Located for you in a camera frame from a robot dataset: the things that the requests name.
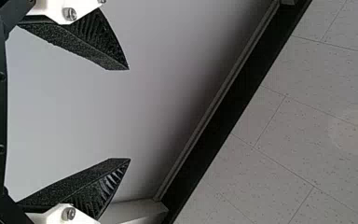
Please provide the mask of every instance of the white plastic bracket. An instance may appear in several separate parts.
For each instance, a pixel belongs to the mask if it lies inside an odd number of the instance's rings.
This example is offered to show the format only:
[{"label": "white plastic bracket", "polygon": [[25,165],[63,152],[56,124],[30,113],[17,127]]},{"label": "white plastic bracket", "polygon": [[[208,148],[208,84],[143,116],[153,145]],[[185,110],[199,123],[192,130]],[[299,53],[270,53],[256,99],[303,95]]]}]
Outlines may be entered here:
[{"label": "white plastic bracket", "polygon": [[[47,16],[58,24],[71,24],[103,5],[104,0],[36,0],[29,16]],[[68,20],[65,9],[75,10],[76,18]]]},{"label": "white plastic bracket", "polygon": [[60,203],[51,208],[46,213],[27,213],[34,224],[100,224],[98,221],[76,209],[76,214],[72,220],[62,219],[62,213],[66,208],[74,208],[71,204]]}]

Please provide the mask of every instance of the black baseboard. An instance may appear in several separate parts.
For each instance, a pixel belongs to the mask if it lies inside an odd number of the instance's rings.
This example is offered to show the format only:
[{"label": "black baseboard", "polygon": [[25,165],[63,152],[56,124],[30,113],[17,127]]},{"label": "black baseboard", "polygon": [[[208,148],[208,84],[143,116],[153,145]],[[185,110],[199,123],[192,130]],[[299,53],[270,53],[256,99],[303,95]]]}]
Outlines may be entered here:
[{"label": "black baseboard", "polygon": [[280,6],[278,9],[164,195],[162,202],[170,210],[164,224],[172,224],[185,206],[311,1],[299,0],[295,6]]}]

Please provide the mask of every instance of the bolt head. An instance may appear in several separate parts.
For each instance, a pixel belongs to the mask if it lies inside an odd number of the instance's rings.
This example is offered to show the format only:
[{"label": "bolt head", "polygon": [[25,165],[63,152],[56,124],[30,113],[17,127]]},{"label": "bolt head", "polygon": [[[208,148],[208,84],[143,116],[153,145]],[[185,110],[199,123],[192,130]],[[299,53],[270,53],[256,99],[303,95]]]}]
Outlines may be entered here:
[{"label": "bolt head", "polygon": [[65,7],[62,9],[62,14],[68,21],[75,21],[77,20],[76,10],[72,7]]},{"label": "bolt head", "polygon": [[62,220],[63,221],[72,221],[75,219],[76,209],[73,207],[67,207],[62,211]]}]

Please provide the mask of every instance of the black foam pad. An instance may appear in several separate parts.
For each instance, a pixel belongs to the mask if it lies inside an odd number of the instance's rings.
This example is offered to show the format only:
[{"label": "black foam pad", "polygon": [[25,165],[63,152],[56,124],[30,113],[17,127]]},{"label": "black foam pad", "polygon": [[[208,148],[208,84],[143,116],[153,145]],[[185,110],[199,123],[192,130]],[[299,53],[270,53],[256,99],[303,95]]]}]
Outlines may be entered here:
[{"label": "black foam pad", "polygon": [[98,8],[70,25],[59,25],[46,17],[26,17],[19,26],[107,70],[129,69],[115,33]]},{"label": "black foam pad", "polygon": [[18,202],[25,213],[45,213],[59,203],[98,220],[112,201],[130,159],[110,159],[60,180]]}]

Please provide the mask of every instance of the floor tile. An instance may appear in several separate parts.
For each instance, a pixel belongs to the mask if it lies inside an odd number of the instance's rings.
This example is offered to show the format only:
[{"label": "floor tile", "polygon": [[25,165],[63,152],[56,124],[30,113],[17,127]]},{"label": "floor tile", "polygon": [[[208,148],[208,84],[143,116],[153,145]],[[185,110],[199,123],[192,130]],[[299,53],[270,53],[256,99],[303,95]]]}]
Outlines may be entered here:
[{"label": "floor tile", "polygon": [[232,133],[245,143],[254,146],[282,102],[283,97],[279,93],[260,87]]},{"label": "floor tile", "polygon": [[263,86],[358,123],[358,52],[291,37]]},{"label": "floor tile", "polygon": [[349,0],[338,13],[324,41],[350,49],[358,49],[358,0]]},{"label": "floor tile", "polygon": [[253,224],[221,194],[201,180],[175,224]]},{"label": "floor tile", "polygon": [[290,99],[256,148],[358,211],[358,128]]},{"label": "floor tile", "polygon": [[223,196],[218,198],[216,210],[211,213],[208,224],[253,224]]},{"label": "floor tile", "polygon": [[254,223],[286,224],[311,185],[230,136],[205,175]]},{"label": "floor tile", "polygon": [[358,224],[358,215],[330,196],[314,189],[290,224]]},{"label": "floor tile", "polygon": [[221,196],[210,185],[201,180],[175,224],[207,224],[211,213],[216,211],[219,197]]},{"label": "floor tile", "polygon": [[293,35],[321,40],[346,0],[313,0]]}]

